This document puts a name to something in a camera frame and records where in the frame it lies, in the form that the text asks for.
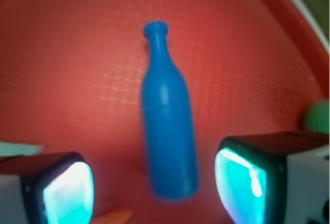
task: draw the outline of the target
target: cyan light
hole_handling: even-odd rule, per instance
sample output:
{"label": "cyan light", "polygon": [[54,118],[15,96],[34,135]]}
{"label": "cyan light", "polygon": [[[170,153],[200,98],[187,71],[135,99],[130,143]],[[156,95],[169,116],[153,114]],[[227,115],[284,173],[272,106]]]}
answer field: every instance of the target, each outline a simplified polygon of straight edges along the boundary
{"label": "cyan light", "polygon": [[49,224],[88,224],[94,206],[91,168],[75,162],[43,191]]}
{"label": "cyan light", "polygon": [[235,223],[264,223],[267,175],[260,167],[228,148],[215,161],[220,199]]}

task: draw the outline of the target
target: green object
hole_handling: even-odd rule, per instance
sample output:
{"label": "green object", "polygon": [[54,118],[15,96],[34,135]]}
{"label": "green object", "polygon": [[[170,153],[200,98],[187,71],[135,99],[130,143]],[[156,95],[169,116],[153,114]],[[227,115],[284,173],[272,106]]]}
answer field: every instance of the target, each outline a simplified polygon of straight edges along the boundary
{"label": "green object", "polygon": [[41,153],[43,146],[19,144],[19,143],[7,143],[0,141],[0,157],[7,156],[34,156]]}
{"label": "green object", "polygon": [[304,129],[329,134],[329,100],[319,102],[308,110]]}

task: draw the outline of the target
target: textured red surface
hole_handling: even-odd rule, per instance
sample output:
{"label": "textured red surface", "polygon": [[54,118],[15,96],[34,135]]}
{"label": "textured red surface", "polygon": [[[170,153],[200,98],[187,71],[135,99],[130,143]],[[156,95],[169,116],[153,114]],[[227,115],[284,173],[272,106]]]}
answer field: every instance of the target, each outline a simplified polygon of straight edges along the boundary
{"label": "textured red surface", "polygon": [[[152,195],[145,164],[142,29],[157,19],[190,89],[201,168],[199,193],[176,205]],[[328,65],[322,55],[315,62]],[[219,141],[299,128],[325,97],[315,74],[262,0],[0,0],[0,139],[82,153],[96,215],[125,207],[132,223],[230,222],[213,173]]]}

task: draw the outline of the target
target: bottle lip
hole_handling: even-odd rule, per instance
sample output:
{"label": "bottle lip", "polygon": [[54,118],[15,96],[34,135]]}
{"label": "bottle lip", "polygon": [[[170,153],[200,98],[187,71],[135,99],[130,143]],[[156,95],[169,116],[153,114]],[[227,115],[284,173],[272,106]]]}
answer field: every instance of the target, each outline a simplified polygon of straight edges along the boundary
{"label": "bottle lip", "polygon": [[144,27],[143,34],[148,37],[151,33],[164,32],[166,35],[169,32],[167,24],[163,21],[154,21],[147,23]]}

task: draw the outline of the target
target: bottle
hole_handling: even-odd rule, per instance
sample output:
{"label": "bottle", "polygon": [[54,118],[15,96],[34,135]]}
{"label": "bottle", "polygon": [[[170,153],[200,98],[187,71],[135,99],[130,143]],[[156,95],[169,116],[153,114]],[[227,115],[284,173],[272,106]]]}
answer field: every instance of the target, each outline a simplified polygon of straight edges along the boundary
{"label": "bottle", "polygon": [[183,200],[199,189],[195,135],[187,84],[170,58],[167,24],[144,28],[150,63],[142,83],[142,107],[148,167],[154,192]]}

